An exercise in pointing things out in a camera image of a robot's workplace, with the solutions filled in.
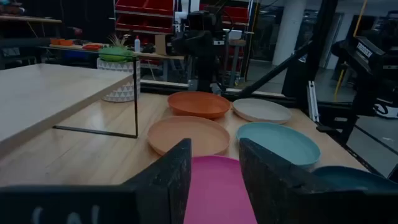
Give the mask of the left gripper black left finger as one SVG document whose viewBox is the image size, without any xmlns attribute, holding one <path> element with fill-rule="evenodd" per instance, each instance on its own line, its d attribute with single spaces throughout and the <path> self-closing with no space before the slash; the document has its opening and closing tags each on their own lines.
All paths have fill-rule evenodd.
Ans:
<svg viewBox="0 0 398 224">
<path fill-rule="evenodd" d="M 119 185 L 0 187 L 0 224 L 183 224 L 192 141 Z"/>
</svg>

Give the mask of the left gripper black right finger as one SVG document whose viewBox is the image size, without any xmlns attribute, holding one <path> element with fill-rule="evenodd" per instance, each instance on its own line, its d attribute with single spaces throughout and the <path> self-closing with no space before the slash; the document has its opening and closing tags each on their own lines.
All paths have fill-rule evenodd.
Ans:
<svg viewBox="0 0 398 224">
<path fill-rule="evenodd" d="M 239 163 L 258 224 L 398 224 L 398 189 L 339 187 L 248 138 Z"/>
</svg>

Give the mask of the light blue plate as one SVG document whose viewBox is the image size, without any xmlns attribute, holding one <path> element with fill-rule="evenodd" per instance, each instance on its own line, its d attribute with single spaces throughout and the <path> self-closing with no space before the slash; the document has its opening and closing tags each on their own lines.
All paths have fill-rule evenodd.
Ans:
<svg viewBox="0 0 398 224">
<path fill-rule="evenodd" d="M 304 168 L 312 167 L 320 157 L 320 148 L 306 135 L 280 124 L 254 122 L 242 125 L 236 139 L 248 138 L 260 146 Z"/>
</svg>

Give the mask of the pink plate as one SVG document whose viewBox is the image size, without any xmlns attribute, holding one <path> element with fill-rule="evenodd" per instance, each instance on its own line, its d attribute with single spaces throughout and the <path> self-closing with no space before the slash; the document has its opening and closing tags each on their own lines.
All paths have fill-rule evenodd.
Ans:
<svg viewBox="0 0 398 224">
<path fill-rule="evenodd" d="M 257 224 L 239 161 L 223 156 L 192 159 L 184 224 Z"/>
</svg>

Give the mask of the dark orange plate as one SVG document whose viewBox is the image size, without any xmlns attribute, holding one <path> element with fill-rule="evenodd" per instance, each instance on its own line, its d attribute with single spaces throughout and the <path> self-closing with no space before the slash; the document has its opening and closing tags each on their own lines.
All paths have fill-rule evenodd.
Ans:
<svg viewBox="0 0 398 224">
<path fill-rule="evenodd" d="M 167 103 L 175 115 L 206 119 L 220 118 L 231 107 L 226 98 L 202 91 L 181 91 L 171 94 L 167 98 Z"/>
</svg>

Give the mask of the peach plate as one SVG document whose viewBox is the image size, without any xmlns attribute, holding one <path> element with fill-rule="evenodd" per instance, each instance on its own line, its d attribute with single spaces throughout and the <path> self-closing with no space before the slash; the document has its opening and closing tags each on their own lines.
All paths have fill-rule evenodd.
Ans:
<svg viewBox="0 0 398 224">
<path fill-rule="evenodd" d="M 147 141 L 160 155 L 185 138 L 192 142 L 192 156 L 222 154 L 229 148 L 230 135 L 220 124 L 196 116 L 171 116 L 154 123 Z"/>
</svg>

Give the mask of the dark teal plate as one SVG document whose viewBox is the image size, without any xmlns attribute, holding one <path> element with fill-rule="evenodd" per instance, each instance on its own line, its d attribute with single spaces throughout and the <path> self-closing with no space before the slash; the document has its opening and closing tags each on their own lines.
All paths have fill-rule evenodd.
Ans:
<svg viewBox="0 0 398 224">
<path fill-rule="evenodd" d="M 312 174 L 344 190 L 398 191 L 397 183 L 351 167 L 325 166 L 313 170 Z"/>
</svg>

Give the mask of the wooden shelf with black legs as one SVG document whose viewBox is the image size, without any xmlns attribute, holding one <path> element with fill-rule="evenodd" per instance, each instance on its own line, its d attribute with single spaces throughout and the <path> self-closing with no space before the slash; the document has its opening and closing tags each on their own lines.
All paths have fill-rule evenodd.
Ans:
<svg viewBox="0 0 398 224">
<path fill-rule="evenodd" d="M 131 80 L 126 72 L 46 63 L 0 70 L 0 158 Z"/>
</svg>

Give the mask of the cardboard box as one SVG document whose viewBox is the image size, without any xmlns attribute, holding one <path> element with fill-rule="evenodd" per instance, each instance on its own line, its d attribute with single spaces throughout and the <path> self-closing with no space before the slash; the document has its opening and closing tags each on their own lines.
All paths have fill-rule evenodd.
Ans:
<svg viewBox="0 0 398 224">
<path fill-rule="evenodd" d="M 167 55 L 166 35 L 155 36 L 155 53 L 159 55 Z"/>
</svg>

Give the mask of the wooden workbench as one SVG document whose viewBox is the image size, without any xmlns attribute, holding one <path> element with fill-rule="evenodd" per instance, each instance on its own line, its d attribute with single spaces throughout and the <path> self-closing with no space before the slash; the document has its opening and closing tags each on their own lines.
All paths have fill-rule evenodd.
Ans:
<svg viewBox="0 0 398 224">
<path fill-rule="evenodd" d="M 62 45 L 45 45 L 42 47 L 43 49 L 51 49 L 51 50 L 69 50 L 69 51 L 74 51 L 74 52 L 84 52 L 87 54 L 96 54 L 99 55 L 98 51 L 92 51 L 92 50 L 85 50 L 82 49 L 82 46 L 80 45 L 71 45 L 71 46 L 62 46 Z M 168 70 L 169 70 L 169 64 L 172 67 L 172 70 L 176 70 L 177 67 L 175 65 L 176 61 L 180 62 L 180 68 L 183 74 L 186 74 L 187 68 L 190 66 L 188 62 L 185 61 L 184 56 L 170 56 L 170 55 L 159 55 L 155 53 L 134 53 L 134 59 L 139 59 L 139 60 L 160 60 L 163 61 L 163 77 L 164 80 L 168 80 Z"/>
</svg>

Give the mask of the green plant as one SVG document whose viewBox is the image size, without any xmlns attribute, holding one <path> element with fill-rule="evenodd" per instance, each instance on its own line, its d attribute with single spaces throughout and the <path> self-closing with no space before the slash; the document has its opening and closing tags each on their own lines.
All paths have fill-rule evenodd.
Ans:
<svg viewBox="0 0 398 224">
<path fill-rule="evenodd" d="M 134 53 L 128 48 L 127 42 L 129 38 L 129 34 L 125 34 L 121 38 L 116 34 L 109 35 L 108 40 L 110 43 L 98 50 L 100 59 L 105 62 L 131 62 L 134 58 Z"/>
</svg>

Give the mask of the white round pillar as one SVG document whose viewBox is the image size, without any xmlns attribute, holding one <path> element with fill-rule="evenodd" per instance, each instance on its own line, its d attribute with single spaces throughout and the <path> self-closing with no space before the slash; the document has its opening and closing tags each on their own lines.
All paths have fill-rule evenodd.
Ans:
<svg viewBox="0 0 398 224">
<path fill-rule="evenodd" d="M 280 65 L 294 51 L 306 6 L 307 0 L 284 0 L 273 65 Z"/>
</svg>

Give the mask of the black Trossen-labelled machine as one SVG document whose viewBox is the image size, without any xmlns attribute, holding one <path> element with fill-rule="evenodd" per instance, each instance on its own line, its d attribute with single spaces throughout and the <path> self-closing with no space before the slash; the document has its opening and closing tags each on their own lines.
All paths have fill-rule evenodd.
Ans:
<svg viewBox="0 0 398 224">
<path fill-rule="evenodd" d="M 331 52 L 356 74 L 355 113 L 398 119 L 398 10 L 378 29 L 336 42 Z"/>
</svg>

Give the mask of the yellow pole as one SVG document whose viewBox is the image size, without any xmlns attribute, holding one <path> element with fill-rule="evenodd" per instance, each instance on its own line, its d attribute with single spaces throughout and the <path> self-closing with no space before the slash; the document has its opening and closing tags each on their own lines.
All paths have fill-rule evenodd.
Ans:
<svg viewBox="0 0 398 224">
<path fill-rule="evenodd" d="M 368 4 L 368 0 L 364 0 L 363 5 L 362 5 L 361 10 L 360 10 L 360 13 L 359 13 L 359 16 L 358 16 L 358 20 L 356 22 L 356 26 L 355 26 L 354 32 L 353 32 L 353 37 L 357 36 L 359 25 L 361 23 L 361 19 L 362 19 L 362 16 L 363 16 L 364 12 L 365 12 L 365 8 L 366 8 L 367 4 Z"/>
</svg>

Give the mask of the silver frame bracket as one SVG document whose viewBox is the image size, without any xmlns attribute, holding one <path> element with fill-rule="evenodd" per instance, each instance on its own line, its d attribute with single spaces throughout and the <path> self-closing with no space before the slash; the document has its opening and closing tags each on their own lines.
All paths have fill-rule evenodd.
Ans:
<svg viewBox="0 0 398 224">
<path fill-rule="evenodd" d="M 317 96 L 316 96 L 314 81 L 308 82 L 307 97 L 308 97 L 308 114 L 313 122 L 319 123 L 320 115 L 318 112 Z"/>
</svg>

